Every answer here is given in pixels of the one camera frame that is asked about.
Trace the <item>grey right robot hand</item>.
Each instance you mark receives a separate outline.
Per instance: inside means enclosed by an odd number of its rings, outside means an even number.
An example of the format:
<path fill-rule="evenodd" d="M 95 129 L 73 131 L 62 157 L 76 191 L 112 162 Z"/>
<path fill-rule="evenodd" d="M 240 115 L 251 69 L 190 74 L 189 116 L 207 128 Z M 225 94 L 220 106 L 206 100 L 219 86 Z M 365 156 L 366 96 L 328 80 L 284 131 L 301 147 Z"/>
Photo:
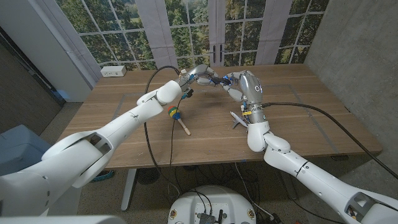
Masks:
<path fill-rule="evenodd" d="M 230 97 L 238 102 L 243 102 L 243 116 L 247 116 L 251 124 L 264 122 L 262 110 L 262 86 L 259 79 L 249 70 L 228 73 L 227 78 L 231 83 L 223 85 Z"/>

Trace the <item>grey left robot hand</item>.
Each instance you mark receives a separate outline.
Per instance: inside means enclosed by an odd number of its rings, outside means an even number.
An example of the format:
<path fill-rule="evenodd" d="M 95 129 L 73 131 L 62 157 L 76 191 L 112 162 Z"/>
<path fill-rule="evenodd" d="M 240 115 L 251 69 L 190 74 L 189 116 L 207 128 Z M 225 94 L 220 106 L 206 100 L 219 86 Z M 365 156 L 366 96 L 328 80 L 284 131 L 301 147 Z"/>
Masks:
<path fill-rule="evenodd" d="M 193 82 L 196 82 L 199 85 L 216 86 L 219 84 L 220 78 L 208 65 L 201 64 L 189 72 L 181 74 L 177 82 L 183 92 L 188 92 L 190 90 L 190 84 Z"/>

